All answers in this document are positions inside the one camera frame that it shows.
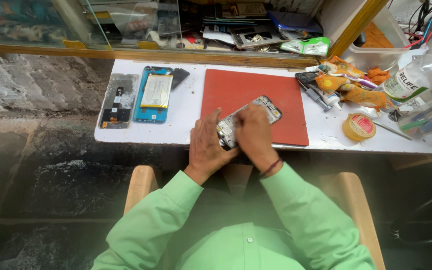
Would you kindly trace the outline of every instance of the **red silicone mat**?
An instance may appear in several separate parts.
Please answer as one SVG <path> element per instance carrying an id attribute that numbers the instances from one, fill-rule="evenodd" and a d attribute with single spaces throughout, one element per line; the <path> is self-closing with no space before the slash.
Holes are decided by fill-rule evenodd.
<path id="1" fill-rule="evenodd" d="M 201 118 L 222 107 L 219 118 L 223 119 L 259 96 L 267 96 L 283 113 L 271 126 L 274 143 L 309 145 L 300 86 L 294 77 L 208 69 Z"/>

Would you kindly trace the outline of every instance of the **round container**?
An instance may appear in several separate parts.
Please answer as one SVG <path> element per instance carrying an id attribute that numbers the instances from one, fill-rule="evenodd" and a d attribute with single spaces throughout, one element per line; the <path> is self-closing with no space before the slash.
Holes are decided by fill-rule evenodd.
<path id="1" fill-rule="evenodd" d="M 343 123 L 343 132 L 351 140 L 361 142 L 376 134 L 373 120 L 362 113 L 350 113 Z"/>

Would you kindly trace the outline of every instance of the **wooden chair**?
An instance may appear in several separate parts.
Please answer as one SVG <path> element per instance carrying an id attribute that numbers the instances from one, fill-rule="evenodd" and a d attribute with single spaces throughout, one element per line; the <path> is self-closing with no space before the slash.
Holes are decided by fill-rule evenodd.
<path id="1" fill-rule="evenodd" d="M 320 180 L 321 190 L 353 219 L 359 229 L 359 243 L 369 249 L 376 269 L 386 270 L 373 217 L 359 177 L 352 172 L 340 172 L 337 175 L 321 176 Z"/>
<path id="2" fill-rule="evenodd" d="M 159 188 L 158 179 L 161 179 L 161 171 L 151 166 L 139 165 L 133 170 L 124 214 Z M 359 177 L 351 172 L 341 172 L 335 176 L 321 176 L 320 179 L 322 191 L 336 200 L 339 207 L 354 220 L 359 229 L 359 242 L 369 249 L 376 269 L 386 270 L 373 218 Z"/>

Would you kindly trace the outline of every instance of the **orange cloth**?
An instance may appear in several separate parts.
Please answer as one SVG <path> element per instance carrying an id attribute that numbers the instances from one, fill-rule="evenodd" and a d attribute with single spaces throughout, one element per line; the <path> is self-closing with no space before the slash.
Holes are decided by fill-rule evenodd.
<path id="1" fill-rule="evenodd" d="M 364 34 L 366 35 L 366 43 L 361 48 L 394 48 L 385 34 L 372 21 L 364 29 Z"/>
<path id="2" fill-rule="evenodd" d="M 322 64 L 326 66 L 325 71 L 328 74 L 348 74 L 357 78 L 364 77 L 362 71 L 357 70 L 337 56 Z M 338 90 L 346 100 L 355 102 L 364 107 L 374 108 L 376 111 L 379 111 L 380 108 L 386 108 L 386 104 L 389 102 L 386 100 L 383 92 L 365 90 L 361 88 L 361 84 L 347 78 L 334 77 L 319 72 L 315 81 L 321 90 L 329 94 Z"/>
<path id="3" fill-rule="evenodd" d="M 382 71 L 379 67 L 372 68 L 368 71 L 368 78 L 376 85 L 382 84 L 389 77 L 391 77 L 389 71 Z"/>

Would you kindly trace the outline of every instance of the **blue phone back cover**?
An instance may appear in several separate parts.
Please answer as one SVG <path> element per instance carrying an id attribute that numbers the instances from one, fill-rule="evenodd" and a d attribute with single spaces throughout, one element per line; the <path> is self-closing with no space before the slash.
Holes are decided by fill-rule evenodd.
<path id="1" fill-rule="evenodd" d="M 141 77 L 141 84 L 139 86 L 138 97 L 136 99 L 136 105 L 134 106 L 134 112 L 132 114 L 133 121 L 141 123 L 164 123 L 166 121 L 166 117 L 168 116 L 167 108 L 141 107 L 141 101 L 143 100 L 143 90 L 145 89 L 149 74 L 166 75 L 166 73 L 172 71 L 172 68 L 164 67 L 147 66 L 144 68 Z"/>

